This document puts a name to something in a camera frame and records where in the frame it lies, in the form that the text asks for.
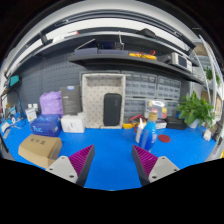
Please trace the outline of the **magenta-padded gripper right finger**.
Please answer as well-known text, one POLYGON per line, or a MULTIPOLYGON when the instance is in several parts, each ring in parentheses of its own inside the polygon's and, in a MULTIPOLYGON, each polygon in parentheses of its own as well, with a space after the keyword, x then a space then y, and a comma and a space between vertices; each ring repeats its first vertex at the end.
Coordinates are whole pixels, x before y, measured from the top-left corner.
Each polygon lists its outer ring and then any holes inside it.
POLYGON ((132 157, 142 186, 179 171, 166 156, 156 157, 139 146, 132 146, 132 157))

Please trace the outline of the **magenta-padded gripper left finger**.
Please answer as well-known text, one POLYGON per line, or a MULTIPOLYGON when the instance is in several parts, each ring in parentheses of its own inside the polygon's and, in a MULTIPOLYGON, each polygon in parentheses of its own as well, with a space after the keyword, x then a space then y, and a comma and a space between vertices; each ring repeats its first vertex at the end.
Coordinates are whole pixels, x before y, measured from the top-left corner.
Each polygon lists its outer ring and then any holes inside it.
POLYGON ((94 155, 95 147, 90 145, 69 157, 60 156, 47 168, 47 171, 83 187, 86 183, 94 155))

